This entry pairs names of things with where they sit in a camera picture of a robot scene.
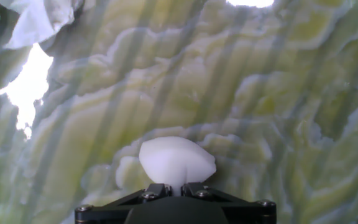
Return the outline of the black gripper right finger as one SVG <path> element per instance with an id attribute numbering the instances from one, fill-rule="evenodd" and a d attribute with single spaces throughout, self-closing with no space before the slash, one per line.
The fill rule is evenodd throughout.
<path id="1" fill-rule="evenodd" d="M 271 200 L 248 202 L 199 182 L 185 184 L 181 195 L 214 205 L 230 224 L 276 224 L 276 203 Z"/>

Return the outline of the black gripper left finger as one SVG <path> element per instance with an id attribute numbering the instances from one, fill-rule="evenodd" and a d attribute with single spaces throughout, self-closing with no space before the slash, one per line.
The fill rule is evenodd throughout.
<path id="1" fill-rule="evenodd" d="M 75 208 L 75 224 L 125 224 L 130 211 L 136 206 L 172 195 L 172 188 L 165 184 L 150 184 L 103 206 L 90 204 Z"/>

